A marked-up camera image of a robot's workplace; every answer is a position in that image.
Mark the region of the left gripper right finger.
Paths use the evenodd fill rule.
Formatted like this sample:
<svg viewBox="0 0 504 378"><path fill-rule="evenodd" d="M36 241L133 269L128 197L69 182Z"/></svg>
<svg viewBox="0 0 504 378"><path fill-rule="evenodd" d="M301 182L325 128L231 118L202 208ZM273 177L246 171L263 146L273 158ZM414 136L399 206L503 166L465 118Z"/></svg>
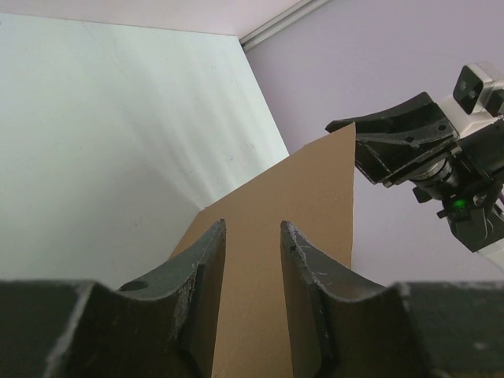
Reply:
<svg viewBox="0 0 504 378"><path fill-rule="evenodd" d="M295 376L502 376L502 282L384 287L289 221L280 226L280 256Z"/></svg>

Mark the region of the brown cardboard box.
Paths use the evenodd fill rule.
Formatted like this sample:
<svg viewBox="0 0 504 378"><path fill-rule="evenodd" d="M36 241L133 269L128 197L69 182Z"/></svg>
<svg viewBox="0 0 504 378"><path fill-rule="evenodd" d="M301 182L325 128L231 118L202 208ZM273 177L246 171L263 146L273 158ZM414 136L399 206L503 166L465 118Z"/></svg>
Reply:
<svg viewBox="0 0 504 378"><path fill-rule="evenodd" d="M226 256L213 358L215 377L289 377L280 225L293 223L320 250L351 263L355 128L348 125L285 158L200 211L180 253L226 223Z"/></svg>

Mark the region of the right aluminium frame post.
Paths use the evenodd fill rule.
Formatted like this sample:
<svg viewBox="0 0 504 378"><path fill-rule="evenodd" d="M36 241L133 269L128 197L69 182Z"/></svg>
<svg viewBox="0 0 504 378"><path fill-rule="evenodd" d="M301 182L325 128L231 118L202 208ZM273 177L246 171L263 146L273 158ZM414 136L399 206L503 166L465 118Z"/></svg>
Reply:
<svg viewBox="0 0 504 378"><path fill-rule="evenodd" d="M302 18L319 10L331 0L302 0L286 9L279 15L267 21L258 28L255 28L249 34L243 36L239 42L243 51L246 53L265 40L280 33L284 29L300 21Z"/></svg>

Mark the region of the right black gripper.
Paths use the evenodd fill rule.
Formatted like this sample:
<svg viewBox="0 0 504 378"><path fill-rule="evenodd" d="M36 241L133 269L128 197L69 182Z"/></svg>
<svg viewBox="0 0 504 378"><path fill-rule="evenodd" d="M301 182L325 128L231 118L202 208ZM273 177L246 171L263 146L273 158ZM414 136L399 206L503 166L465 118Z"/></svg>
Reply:
<svg viewBox="0 0 504 378"><path fill-rule="evenodd" d="M333 120L328 133L355 127L358 169L385 187L415 184L419 203L441 202L439 219L472 252L503 239L503 137L468 137L457 132L431 96L422 92L389 109Z"/></svg>

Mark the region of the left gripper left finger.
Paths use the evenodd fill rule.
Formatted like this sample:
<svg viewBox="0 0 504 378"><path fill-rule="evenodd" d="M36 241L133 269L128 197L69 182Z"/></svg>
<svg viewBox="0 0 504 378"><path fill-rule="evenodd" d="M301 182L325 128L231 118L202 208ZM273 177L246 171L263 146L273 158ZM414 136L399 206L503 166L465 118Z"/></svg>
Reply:
<svg viewBox="0 0 504 378"><path fill-rule="evenodd" d="M219 220L116 290L93 280L2 281L2 376L210 376L225 253Z"/></svg>

